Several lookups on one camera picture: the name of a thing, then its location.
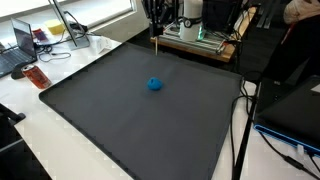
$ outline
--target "monitor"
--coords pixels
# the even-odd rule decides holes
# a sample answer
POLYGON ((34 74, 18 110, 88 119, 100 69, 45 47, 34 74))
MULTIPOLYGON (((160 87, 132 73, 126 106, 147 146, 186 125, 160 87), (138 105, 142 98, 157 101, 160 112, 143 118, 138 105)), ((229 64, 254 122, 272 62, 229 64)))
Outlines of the monitor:
POLYGON ((80 48, 85 48, 90 46, 90 41, 88 39, 88 37, 85 35, 85 32, 83 31, 84 34, 82 35, 75 35, 66 16, 65 16, 65 12, 62 10, 61 5, 59 4, 59 2, 57 0, 48 0, 49 3, 52 5, 52 8, 54 10, 54 12, 56 13, 57 17, 59 18, 59 20, 61 21, 61 23, 64 24, 66 30, 68 31, 70 38, 72 39, 73 42, 68 42, 69 48, 71 50, 75 50, 75 49, 80 49, 80 48))

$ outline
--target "keyboard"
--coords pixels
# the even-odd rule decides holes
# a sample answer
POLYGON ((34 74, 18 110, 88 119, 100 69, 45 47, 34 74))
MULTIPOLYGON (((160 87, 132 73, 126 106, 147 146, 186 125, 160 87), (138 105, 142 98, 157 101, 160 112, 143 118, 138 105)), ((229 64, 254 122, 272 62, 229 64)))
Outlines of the keyboard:
POLYGON ((17 64, 30 61, 32 61, 32 57, 22 52, 20 49, 15 49, 0 55, 0 64, 5 64, 11 69, 17 64))

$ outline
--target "person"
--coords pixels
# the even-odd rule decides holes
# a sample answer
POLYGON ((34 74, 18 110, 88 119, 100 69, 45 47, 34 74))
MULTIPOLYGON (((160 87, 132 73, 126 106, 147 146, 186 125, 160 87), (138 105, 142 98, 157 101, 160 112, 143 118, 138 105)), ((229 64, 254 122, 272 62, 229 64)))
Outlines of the person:
POLYGON ((285 82, 305 61, 297 84, 320 75, 320 0, 292 0, 283 19, 288 29, 278 43, 262 77, 285 82))

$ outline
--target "floor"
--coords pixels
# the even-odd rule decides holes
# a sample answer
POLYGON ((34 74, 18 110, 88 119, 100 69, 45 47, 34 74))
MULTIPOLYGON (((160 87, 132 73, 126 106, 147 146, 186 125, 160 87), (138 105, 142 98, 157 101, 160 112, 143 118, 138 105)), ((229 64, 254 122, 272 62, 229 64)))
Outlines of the floor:
MULTIPOLYGON (((244 38, 243 52, 240 58, 239 70, 241 73, 249 71, 262 72, 266 67, 269 58, 284 33, 281 12, 276 12, 270 29, 256 28, 257 20, 253 21, 244 38)), ((130 43, 153 49, 149 41, 149 30, 145 30, 129 40, 130 43)), ((196 61, 209 66, 230 70, 233 62, 223 63, 220 61, 187 54, 170 48, 160 48, 165 53, 171 53, 185 60, 196 61)), ((258 73, 251 73, 249 79, 253 82, 259 77, 258 73)), ((39 161, 31 153, 25 143, 12 149, 6 156, 0 156, 0 180, 6 179, 50 179, 39 161)))

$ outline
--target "black cable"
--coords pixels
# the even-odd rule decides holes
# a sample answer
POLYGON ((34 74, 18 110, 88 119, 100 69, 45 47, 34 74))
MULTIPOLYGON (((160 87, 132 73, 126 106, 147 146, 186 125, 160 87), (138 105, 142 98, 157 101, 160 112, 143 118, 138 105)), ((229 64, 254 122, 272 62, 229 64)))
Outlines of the black cable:
POLYGON ((236 29, 233 29, 233 38, 236 39, 236 40, 233 40, 235 43, 232 43, 232 45, 234 46, 234 48, 236 50, 236 57, 235 57, 235 63, 232 68, 232 71, 240 74, 240 56, 241 56, 242 50, 243 50, 243 42, 242 42, 241 34, 236 29))
POLYGON ((312 161, 312 163, 314 164, 314 166, 317 168, 317 170, 319 171, 319 173, 320 173, 320 169, 319 169, 319 166, 317 165, 317 163, 313 160, 313 158, 312 158, 312 155, 311 154, 309 154, 309 158, 310 158, 310 160, 312 161))
POLYGON ((206 31, 207 31, 209 34, 212 34, 212 35, 214 35, 214 36, 216 36, 216 37, 219 37, 219 38, 221 38, 221 39, 225 39, 225 40, 227 40, 227 41, 231 40, 229 36, 227 36, 226 34, 224 34, 224 33, 222 33, 222 32, 220 32, 221 34, 218 34, 218 33, 213 32, 213 31, 211 31, 211 30, 206 30, 206 31))
POLYGON ((67 59, 71 57, 71 54, 70 53, 67 53, 67 52, 64 52, 64 53, 43 53, 43 54, 39 54, 39 60, 42 61, 42 62, 50 62, 52 60, 61 60, 61 59, 67 59), (41 56, 43 55, 49 55, 50 56, 50 59, 48 60, 44 60, 41 58, 41 56), (57 55, 66 55, 64 57, 56 57, 56 58, 52 58, 52 56, 57 56, 57 55))
POLYGON ((95 34, 95 33, 92 33, 92 32, 86 33, 86 35, 88 35, 88 36, 101 36, 101 35, 98 35, 98 34, 95 34))
MULTIPOLYGON (((245 76, 242 76, 242 79, 240 81, 240 92, 241 92, 241 96, 237 97, 236 99, 234 99, 232 101, 232 111, 234 111, 235 108, 235 103, 240 99, 240 98, 246 98, 246 103, 248 105, 248 101, 251 100, 253 101, 255 96, 249 96, 247 90, 245 89, 245 83, 243 83, 245 81, 245 76)), ((308 170, 307 168, 304 167, 303 164, 301 164, 300 162, 296 161, 295 159, 291 158, 290 156, 286 156, 284 154, 282 154, 280 151, 278 151, 274 146, 272 146, 272 144, 266 139, 266 137, 259 132, 261 137, 263 138, 263 140, 268 144, 268 146, 274 151, 276 152, 280 157, 282 157, 282 159, 284 161, 286 161, 287 163, 289 163, 290 165, 292 165, 293 167, 297 168, 298 170, 304 171, 305 173, 309 174, 311 177, 320 180, 320 178, 315 175, 314 173, 312 173, 310 170, 308 170)), ((232 180, 235 179, 234 174, 235 174, 235 150, 234 150, 234 140, 233 140, 233 117, 231 115, 230 118, 230 138, 231 138, 231 150, 232 150, 232 180)), ((318 171, 320 172, 319 167, 317 166, 317 164, 314 162, 314 160, 312 159, 312 156, 309 155, 310 159, 312 160, 312 162, 315 164, 315 166, 317 167, 318 171)))
POLYGON ((295 159, 293 159, 290 156, 286 156, 284 154, 282 154, 281 152, 279 152, 275 147, 272 146, 272 144, 267 140, 267 138, 261 133, 259 132, 261 137, 263 138, 263 140, 269 145, 269 147, 276 152, 280 157, 282 157, 282 159, 284 161, 286 161, 287 163, 289 163, 290 165, 292 165, 293 167, 297 168, 298 170, 304 171, 305 173, 309 174, 310 176, 312 176, 313 178, 320 180, 320 178, 318 176, 316 176, 314 173, 312 173, 311 171, 309 171, 307 168, 304 167, 303 164, 301 164, 300 162, 296 161, 295 159))
MULTIPOLYGON (((74 18, 71 13, 69 13, 68 11, 66 11, 66 13, 68 13, 68 14, 77 22, 77 24, 80 26, 80 24, 79 24, 79 22, 77 21, 77 19, 74 18)), ((70 41, 71 39, 63 40, 63 37, 64 37, 64 33, 65 33, 65 32, 66 32, 66 29, 63 30, 60 40, 57 41, 57 42, 55 42, 55 43, 52 43, 52 44, 44 44, 44 45, 37 44, 37 45, 38 45, 39 47, 47 47, 47 46, 53 46, 53 45, 61 44, 61 43, 64 43, 64 42, 68 42, 68 41, 70 41)), ((85 35, 86 35, 86 33, 84 32, 84 33, 82 33, 82 36, 76 37, 76 39, 82 38, 82 37, 85 36, 85 35)))
POLYGON ((231 140, 231 152, 232 152, 232 172, 231 172, 231 180, 234 180, 234 171, 235 171, 235 165, 236 165, 236 157, 235 157, 235 150, 234 150, 234 140, 233 140, 233 111, 235 108, 235 103, 238 101, 238 99, 243 98, 245 96, 239 96, 235 98, 232 101, 231 105, 231 117, 230 117, 230 140, 231 140))
POLYGON ((40 46, 40 51, 37 52, 37 54, 40 54, 42 52, 44 53, 50 53, 52 51, 52 46, 51 45, 46 45, 46 46, 40 46))
POLYGON ((82 36, 76 37, 76 39, 84 37, 84 36, 86 35, 86 32, 85 32, 85 30, 82 28, 82 26, 81 26, 81 24, 78 22, 78 20, 77 20, 69 11, 65 11, 65 13, 69 14, 69 15, 72 17, 72 19, 76 21, 78 27, 79 27, 80 30, 82 31, 82 32, 80 33, 80 34, 82 34, 82 36))

